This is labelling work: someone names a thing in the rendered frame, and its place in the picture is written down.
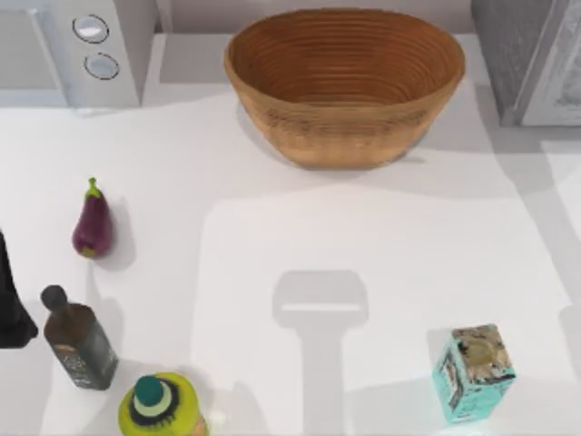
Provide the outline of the brown woven basket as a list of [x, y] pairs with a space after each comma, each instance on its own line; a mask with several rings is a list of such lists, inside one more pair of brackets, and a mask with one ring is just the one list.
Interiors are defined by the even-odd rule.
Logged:
[[304, 168], [392, 162], [458, 88], [464, 52], [412, 15], [370, 8], [271, 15], [233, 36], [225, 73], [264, 139]]

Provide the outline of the purple eggplant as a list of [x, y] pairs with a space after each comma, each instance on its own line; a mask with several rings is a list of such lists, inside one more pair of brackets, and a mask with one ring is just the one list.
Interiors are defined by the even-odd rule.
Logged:
[[110, 249], [113, 223], [108, 202], [97, 186], [96, 178], [90, 177], [88, 183], [84, 207], [74, 228], [72, 243], [83, 257], [97, 259], [104, 257]]

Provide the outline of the yellow-green bottle with green cap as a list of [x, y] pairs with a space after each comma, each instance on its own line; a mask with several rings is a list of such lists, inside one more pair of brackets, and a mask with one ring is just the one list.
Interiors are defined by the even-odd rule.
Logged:
[[118, 409], [123, 436], [209, 436], [192, 384], [177, 372], [138, 379]]

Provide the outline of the teal patterned carton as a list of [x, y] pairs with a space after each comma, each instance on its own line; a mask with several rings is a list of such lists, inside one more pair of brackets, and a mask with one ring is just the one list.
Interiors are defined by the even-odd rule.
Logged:
[[488, 418], [516, 378], [504, 340], [493, 323], [451, 330], [432, 372], [450, 424]]

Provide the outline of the round microwave knob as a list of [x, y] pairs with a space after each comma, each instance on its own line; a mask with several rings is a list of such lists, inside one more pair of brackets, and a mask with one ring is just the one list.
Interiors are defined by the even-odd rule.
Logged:
[[105, 53], [87, 55], [84, 69], [91, 77], [102, 81], [113, 80], [120, 73], [118, 62]]
[[87, 44], [101, 44], [110, 34], [108, 24], [98, 15], [76, 17], [72, 22], [72, 28], [74, 34]]

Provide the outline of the dark square bottle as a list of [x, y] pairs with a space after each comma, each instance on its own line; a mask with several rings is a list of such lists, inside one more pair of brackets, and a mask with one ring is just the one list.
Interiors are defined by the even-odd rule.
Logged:
[[107, 390], [118, 359], [94, 311], [70, 302], [63, 287], [55, 284], [44, 288], [41, 301], [49, 311], [44, 337], [74, 385]]

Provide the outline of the pale microwave oven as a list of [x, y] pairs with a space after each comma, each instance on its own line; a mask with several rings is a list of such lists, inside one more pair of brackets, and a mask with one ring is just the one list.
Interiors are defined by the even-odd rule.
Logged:
[[[108, 24], [101, 44], [74, 34], [73, 20], [84, 15]], [[157, 23], [156, 0], [0, 0], [0, 107], [140, 106]], [[118, 62], [113, 80], [85, 71], [96, 53]]]

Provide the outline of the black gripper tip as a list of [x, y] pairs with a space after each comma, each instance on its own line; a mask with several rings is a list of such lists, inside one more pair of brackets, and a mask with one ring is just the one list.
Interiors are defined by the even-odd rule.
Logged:
[[0, 231], [0, 350], [22, 349], [37, 335], [38, 328], [15, 288], [4, 234]]

